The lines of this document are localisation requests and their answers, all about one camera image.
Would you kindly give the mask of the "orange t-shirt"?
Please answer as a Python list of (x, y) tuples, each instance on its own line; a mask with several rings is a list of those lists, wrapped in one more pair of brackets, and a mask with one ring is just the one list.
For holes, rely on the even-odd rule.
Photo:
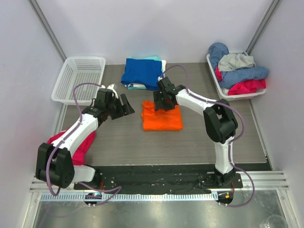
[(154, 102), (142, 102), (142, 124), (144, 131), (180, 131), (183, 129), (181, 111), (178, 105), (172, 110), (154, 109)]

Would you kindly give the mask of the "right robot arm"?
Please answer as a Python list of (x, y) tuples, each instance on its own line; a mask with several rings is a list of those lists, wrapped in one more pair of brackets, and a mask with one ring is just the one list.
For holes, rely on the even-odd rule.
[(167, 77), (160, 79), (157, 86), (159, 90), (153, 92), (156, 111), (172, 110), (179, 105), (203, 116), (206, 133), (215, 146), (214, 181), (221, 188), (228, 186), (236, 173), (232, 158), (232, 141), (238, 128), (228, 101), (205, 98), (183, 85), (175, 86)]

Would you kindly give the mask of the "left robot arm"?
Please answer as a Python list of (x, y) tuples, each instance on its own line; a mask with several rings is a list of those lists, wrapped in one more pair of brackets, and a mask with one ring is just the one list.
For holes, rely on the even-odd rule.
[(78, 182), (85, 182), (92, 190), (97, 189), (101, 177), (95, 168), (74, 165), (72, 157), (81, 143), (107, 118), (114, 120), (134, 112), (125, 94), (117, 96), (112, 89), (99, 89), (93, 105), (80, 111), (80, 117), (72, 127), (53, 142), (39, 146), (36, 178), (63, 189)]

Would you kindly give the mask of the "white perforated plastic basket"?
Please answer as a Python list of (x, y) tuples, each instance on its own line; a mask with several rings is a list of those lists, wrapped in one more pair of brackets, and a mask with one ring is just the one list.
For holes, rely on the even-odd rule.
[(55, 102), (74, 105), (73, 89), (79, 105), (89, 105), (99, 89), (95, 84), (101, 84), (106, 60), (103, 57), (75, 56), (68, 57), (59, 73), (51, 98)]

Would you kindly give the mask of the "white plastic bin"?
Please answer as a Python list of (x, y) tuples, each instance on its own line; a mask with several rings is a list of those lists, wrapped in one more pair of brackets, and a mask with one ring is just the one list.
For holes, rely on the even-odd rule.
[(220, 99), (226, 99), (228, 101), (236, 101), (236, 100), (246, 100), (246, 99), (252, 99), (255, 96), (258, 95), (263, 95), (266, 93), (266, 89), (258, 89), (255, 93), (250, 93), (250, 94), (240, 94), (240, 95), (228, 95), (227, 93), (224, 92), (224, 90), (219, 86), (216, 75), (213, 71), (210, 59), (209, 59), (210, 54), (207, 54), (206, 59), (207, 63), (209, 65), (209, 71), (211, 74), (211, 78), (215, 84), (216, 91), (218, 93), (218, 96)]

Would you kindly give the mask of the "pink cloth on table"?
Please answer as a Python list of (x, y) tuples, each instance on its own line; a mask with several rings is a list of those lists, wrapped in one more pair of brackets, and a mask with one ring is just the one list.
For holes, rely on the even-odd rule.
[[(60, 138), (67, 130), (61, 131), (58, 134), (52, 136), (47, 141), (48, 144), (51, 144), (53, 141)], [(72, 163), (73, 165), (84, 165), (85, 164), (85, 155), (88, 152), (90, 146), (92, 145), (94, 139), (95, 139), (95, 131), (90, 133), (86, 139), (79, 145), (79, 147), (76, 149), (74, 155), (72, 156)]]

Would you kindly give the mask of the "blue checkered shirt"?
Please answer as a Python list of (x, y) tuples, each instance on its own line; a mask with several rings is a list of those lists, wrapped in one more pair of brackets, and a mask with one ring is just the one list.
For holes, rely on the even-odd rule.
[[(216, 74), (220, 60), (229, 54), (228, 47), (223, 43), (214, 43), (209, 47), (209, 61), (212, 72)], [(269, 70), (263, 66), (220, 71), (221, 77), (216, 76), (220, 87), (231, 89), (235, 84), (248, 80), (262, 80), (268, 76)]]

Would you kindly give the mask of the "grey t-shirt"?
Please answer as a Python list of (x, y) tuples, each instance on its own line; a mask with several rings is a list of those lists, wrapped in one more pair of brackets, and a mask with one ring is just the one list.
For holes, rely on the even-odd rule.
[(218, 62), (218, 70), (221, 72), (229, 72), (255, 66), (254, 58), (245, 54), (224, 55)]

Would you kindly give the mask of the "pink t-shirt in bin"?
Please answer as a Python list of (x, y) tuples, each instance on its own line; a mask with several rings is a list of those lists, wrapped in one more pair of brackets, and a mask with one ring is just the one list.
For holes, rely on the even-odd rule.
[[(221, 73), (217, 68), (216, 74), (218, 78), (221, 77)], [(248, 80), (245, 82), (235, 84), (231, 89), (223, 88), (225, 93), (228, 95), (240, 95), (255, 93), (258, 89), (266, 89), (266, 79), (262, 80)]]

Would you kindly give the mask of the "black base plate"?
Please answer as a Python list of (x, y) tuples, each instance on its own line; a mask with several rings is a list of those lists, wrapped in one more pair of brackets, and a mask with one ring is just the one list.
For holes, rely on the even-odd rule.
[(120, 186), (120, 194), (131, 195), (209, 194), (215, 189), (243, 188), (239, 173), (232, 171), (222, 176), (212, 164), (119, 165), (95, 169), (91, 182), (75, 184), (74, 188), (110, 190)]

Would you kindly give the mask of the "left corner metal post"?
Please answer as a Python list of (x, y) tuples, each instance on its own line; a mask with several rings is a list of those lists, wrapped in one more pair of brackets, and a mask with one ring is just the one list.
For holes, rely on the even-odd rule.
[(56, 52), (62, 59), (62, 61), (65, 61), (67, 56), (64, 53), (53, 29), (51, 28), (46, 16), (44, 15), (39, 3), (37, 0), (28, 0), (28, 3), (30, 4), (31, 8), (33, 9), (34, 13), (36, 14), (38, 20), (40, 21), (43, 29), (45, 30), (47, 36), (49, 37), (51, 43), (53, 44)]

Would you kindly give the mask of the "corner metal post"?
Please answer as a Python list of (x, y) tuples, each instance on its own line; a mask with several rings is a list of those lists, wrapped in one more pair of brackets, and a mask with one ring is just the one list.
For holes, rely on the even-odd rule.
[(34, 13), (36, 14), (38, 20), (40, 21), (43, 29), (45, 30), (47, 36), (49, 37), (51, 43), (53, 44), (56, 52), (62, 59), (62, 61), (65, 61), (67, 56), (64, 53), (53, 29), (51, 28), (46, 16), (44, 15), (39, 3), (37, 0), (28, 0), (28, 3), (30, 4), (31, 8), (33, 9)]
[(281, 4), (282, 0), (272, 0), (269, 7), (267, 8), (261, 22), (259, 23), (247, 49), (246, 52), (248, 54), (251, 54), (254, 47), (256, 46), (256, 44), (258, 43), (258, 41), (260, 40), (260, 38), (262, 37), (265, 29), (267, 28), (269, 22), (271, 21), (272, 17), (274, 16), (275, 12), (277, 11), (277, 9), (279, 8), (280, 4)]

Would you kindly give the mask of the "right corner metal post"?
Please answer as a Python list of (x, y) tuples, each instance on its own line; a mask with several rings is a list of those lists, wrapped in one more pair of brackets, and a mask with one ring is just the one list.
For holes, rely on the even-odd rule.
[(267, 8), (261, 22), (259, 23), (247, 49), (246, 52), (248, 54), (251, 54), (254, 47), (256, 46), (256, 44), (258, 43), (258, 41), (260, 40), (260, 38), (262, 37), (265, 29), (267, 28), (269, 22), (271, 21), (272, 17), (274, 16), (275, 12), (277, 11), (277, 9), (279, 8), (280, 4), (281, 4), (282, 0), (272, 0), (269, 7)]

